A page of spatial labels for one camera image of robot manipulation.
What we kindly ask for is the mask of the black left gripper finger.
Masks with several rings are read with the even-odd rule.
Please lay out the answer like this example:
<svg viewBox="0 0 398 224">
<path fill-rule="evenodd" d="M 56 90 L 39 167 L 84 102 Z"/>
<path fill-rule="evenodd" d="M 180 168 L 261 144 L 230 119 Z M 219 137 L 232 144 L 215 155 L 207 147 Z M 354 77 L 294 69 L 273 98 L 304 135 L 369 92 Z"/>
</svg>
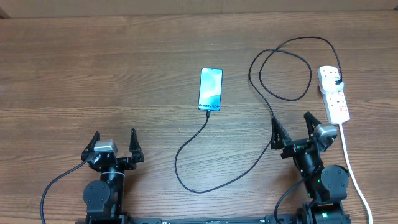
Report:
<svg viewBox="0 0 398 224">
<path fill-rule="evenodd" d="M 94 136 L 92 137 L 91 141 L 82 151 L 82 154 L 89 154 L 94 151 L 94 147 L 97 141 L 100 140 L 100 133 L 98 131 L 95 132 Z"/>
<path fill-rule="evenodd" d="M 138 143 L 137 133 L 134 128 L 131 129 L 129 152 L 132 154 L 132 157 L 135 159 L 143 159 L 144 158 L 144 154 L 143 154 L 142 149 Z"/>
</svg>

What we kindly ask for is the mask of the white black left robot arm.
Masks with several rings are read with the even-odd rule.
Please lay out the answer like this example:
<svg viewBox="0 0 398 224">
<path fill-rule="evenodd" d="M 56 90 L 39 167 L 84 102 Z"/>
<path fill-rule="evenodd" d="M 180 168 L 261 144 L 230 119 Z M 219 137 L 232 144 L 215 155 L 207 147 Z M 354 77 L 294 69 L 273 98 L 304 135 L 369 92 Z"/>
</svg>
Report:
<svg viewBox="0 0 398 224">
<path fill-rule="evenodd" d="M 125 171 L 135 170 L 144 162 L 144 154 L 131 129 L 129 157 L 118 157 L 116 143 L 102 141 L 96 132 L 81 154 L 89 168 L 100 173 L 99 180 L 90 182 L 83 191 L 86 204 L 85 223 L 133 223 L 128 212 L 123 210 Z"/>
</svg>

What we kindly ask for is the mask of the Samsung Galaxy smartphone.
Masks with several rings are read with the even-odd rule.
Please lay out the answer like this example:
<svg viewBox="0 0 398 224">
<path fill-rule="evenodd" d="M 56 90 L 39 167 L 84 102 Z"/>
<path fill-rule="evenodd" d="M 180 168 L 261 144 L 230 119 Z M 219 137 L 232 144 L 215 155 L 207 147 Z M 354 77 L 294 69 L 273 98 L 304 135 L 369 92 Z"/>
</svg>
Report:
<svg viewBox="0 0 398 224">
<path fill-rule="evenodd" d="M 221 109 L 221 90 L 223 70 L 220 68 L 202 68 L 198 109 L 203 111 L 219 111 Z"/>
</svg>

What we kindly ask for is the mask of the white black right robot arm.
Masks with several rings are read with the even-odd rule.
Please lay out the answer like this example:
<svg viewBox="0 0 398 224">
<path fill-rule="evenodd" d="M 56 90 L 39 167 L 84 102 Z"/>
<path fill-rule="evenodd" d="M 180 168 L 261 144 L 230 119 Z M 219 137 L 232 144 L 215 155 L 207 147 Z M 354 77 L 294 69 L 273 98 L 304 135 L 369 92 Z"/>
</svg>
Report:
<svg viewBox="0 0 398 224">
<path fill-rule="evenodd" d="M 264 217 L 266 223 L 350 224 L 343 210 L 347 198 L 349 171 L 340 165 L 324 166 L 321 153 L 335 141 L 337 130 L 332 124 L 323 124 L 311 113 L 304 114 L 308 138 L 293 140 L 275 117 L 271 119 L 271 148 L 281 149 L 281 158 L 293 159 L 301 179 L 278 200 L 274 213 Z M 295 214 L 279 215 L 283 199 L 303 184 L 312 200 L 298 208 Z"/>
</svg>

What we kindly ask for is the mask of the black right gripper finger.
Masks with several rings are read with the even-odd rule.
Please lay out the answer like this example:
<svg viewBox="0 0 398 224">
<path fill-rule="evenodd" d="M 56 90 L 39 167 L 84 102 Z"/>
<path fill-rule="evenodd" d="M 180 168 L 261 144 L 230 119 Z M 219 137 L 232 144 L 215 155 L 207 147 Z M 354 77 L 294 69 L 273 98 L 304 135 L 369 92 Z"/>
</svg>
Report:
<svg viewBox="0 0 398 224">
<path fill-rule="evenodd" d="M 285 142 L 291 141 L 287 131 L 281 125 L 276 117 L 271 118 L 271 149 L 282 149 L 285 146 Z"/>
<path fill-rule="evenodd" d="M 320 134 L 317 132 L 316 127 L 321 125 L 321 122 L 311 114 L 311 112 L 306 112 L 303 116 L 305 118 L 305 122 L 307 125 L 308 135 L 310 137 L 319 136 Z"/>
</svg>

